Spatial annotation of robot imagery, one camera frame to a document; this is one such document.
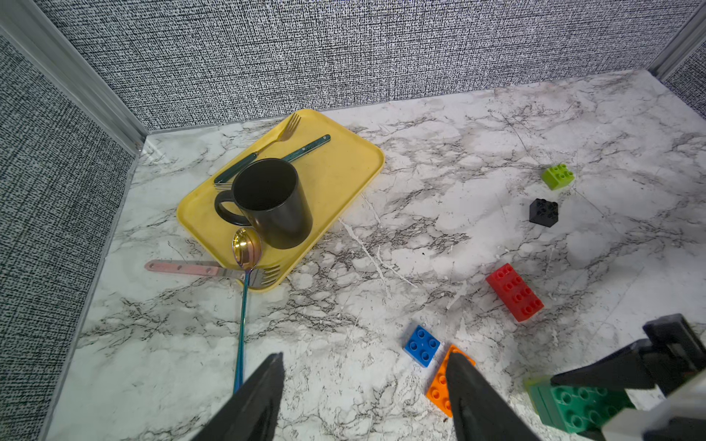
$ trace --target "blue lego brick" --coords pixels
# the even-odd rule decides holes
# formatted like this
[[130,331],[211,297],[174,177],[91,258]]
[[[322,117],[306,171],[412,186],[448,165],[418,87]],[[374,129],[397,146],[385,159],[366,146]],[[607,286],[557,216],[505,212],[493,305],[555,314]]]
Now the blue lego brick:
[[412,333],[407,344],[405,344],[405,352],[407,352],[417,363],[425,368],[429,366],[431,359],[434,358],[436,351],[439,349],[439,341],[434,338],[427,330],[421,326]]

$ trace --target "lego stud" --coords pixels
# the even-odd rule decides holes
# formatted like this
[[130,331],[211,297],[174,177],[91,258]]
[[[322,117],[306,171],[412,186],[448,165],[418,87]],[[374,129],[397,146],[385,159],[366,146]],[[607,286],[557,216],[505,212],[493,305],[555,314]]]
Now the lego stud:
[[567,411],[566,417],[564,419],[569,424],[571,424],[572,426],[577,427],[577,428],[582,428],[584,425],[583,418],[576,415],[576,413],[574,413],[573,411]]
[[601,417],[601,414],[596,411],[590,411],[588,413],[588,419],[590,419],[591,422],[595,425],[603,425],[603,418]]

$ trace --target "cutlery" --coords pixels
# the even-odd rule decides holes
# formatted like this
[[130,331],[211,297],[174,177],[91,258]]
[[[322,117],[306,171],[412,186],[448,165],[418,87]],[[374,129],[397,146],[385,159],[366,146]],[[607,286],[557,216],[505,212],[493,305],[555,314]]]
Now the cutlery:
[[290,117],[289,121],[287,122],[287,125],[285,126],[285,129],[280,132],[280,134],[277,136],[277,138],[274,141],[270,141],[269,143],[265,144],[263,147],[261,147],[259,150],[256,152],[252,152],[245,158],[239,160],[235,164],[233,164],[228,170],[224,171],[220,175],[216,176],[216,179],[213,180],[213,184],[218,186],[220,184],[227,183],[230,181],[233,176],[237,175],[242,169],[250,165],[250,163],[254,162],[255,159],[257,159],[258,155],[262,153],[266,148],[270,147],[274,143],[279,143],[282,141],[289,140],[292,135],[294,134],[294,131],[297,129],[297,126],[299,125],[299,122],[301,121],[301,117],[294,112]]
[[260,236],[254,229],[240,228],[233,235],[232,241],[233,256],[240,268],[245,271],[245,282],[243,283],[243,301],[240,309],[240,332],[238,342],[238,355],[235,363],[235,381],[233,393],[243,385],[243,359],[245,357],[245,310],[248,301],[248,285],[250,284],[250,273],[260,261],[263,254]]
[[[292,153],[289,153],[287,156],[283,157],[282,160],[287,161],[287,162],[292,162],[296,159],[299,159],[300,157],[306,155],[307,153],[311,152],[312,150],[315,150],[322,145],[326,144],[328,141],[331,140],[331,135],[324,135],[321,138],[310,142],[309,144],[303,146],[302,148],[293,151]],[[223,191],[223,190],[230,190],[231,186],[233,185],[232,182],[224,182],[224,183],[216,183],[214,181],[213,186],[216,187],[217,190]]]
[[[168,272],[173,274],[190,274],[194,276],[225,277],[238,279],[245,278],[243,270],[228,270],[217,265],[194,264],[179,260],[150,260],[145,264],[145,269],[152,272]],[[250,287],[252,289],[267,288],[275,283],[280,276],[280,266],[256,268],[250,274]]]

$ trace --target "green lego brick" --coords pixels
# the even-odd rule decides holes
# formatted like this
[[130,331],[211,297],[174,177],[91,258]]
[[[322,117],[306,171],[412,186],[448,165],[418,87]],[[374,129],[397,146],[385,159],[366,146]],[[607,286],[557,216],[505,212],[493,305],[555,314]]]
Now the green lego brick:
[[527,391],[542,423],[567,433],[600,429],[624,408],[635,408],[624,390],[551,386],[548,379],[529,383]]
[[539,419],[542,420],[542,424],[554,427],[554,420],[551,419],[551,415],[549,414],[549,410],[547,409],[546,404],[542,399],[542,394],[539,392],[539,388],[533,387],[537,383],[548,379],[549,377],[547,377],[546,379],[542,378],[537,380],[525,380],[525,390],[527,390],[527,393],[529,394],[529,399],[532,400],[532,406],[534,407],[534,411],[537,412],[537,415],[539,415]]
[[573,180],[574,174],[571,170],[566,168],[566,164],[550,167],[542,174],[542,181],[549,186],[550,190],[566,187]]

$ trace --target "gold fork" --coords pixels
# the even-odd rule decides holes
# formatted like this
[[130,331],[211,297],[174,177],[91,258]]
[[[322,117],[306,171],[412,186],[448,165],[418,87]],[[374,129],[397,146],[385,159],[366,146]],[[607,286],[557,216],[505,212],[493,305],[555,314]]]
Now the gold fork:
[[301,117],[296,112],[294,112],[289,117],[289,121],[287,122],[285,129],[280,132],[280,134],[276,137],[274,141],[270,141],[269,143],[265,144],[259,150],[252,152],[245,158],[233,164],[231,167],[228,168],[228,170],[216,176],[216,179],[213,180],[213,186],[220,191],[229,190],[231,186],[231,183],[229,181],[231,179],[233,179],[245,167],[254,162],[255,159],[258,159],[258,155],[262,153],[267,147],[270,147],[274,143],[280,143],[282,141],[289,140],[294,134],[294,131],[297,129],[297,126],[299,125],[300,121]]

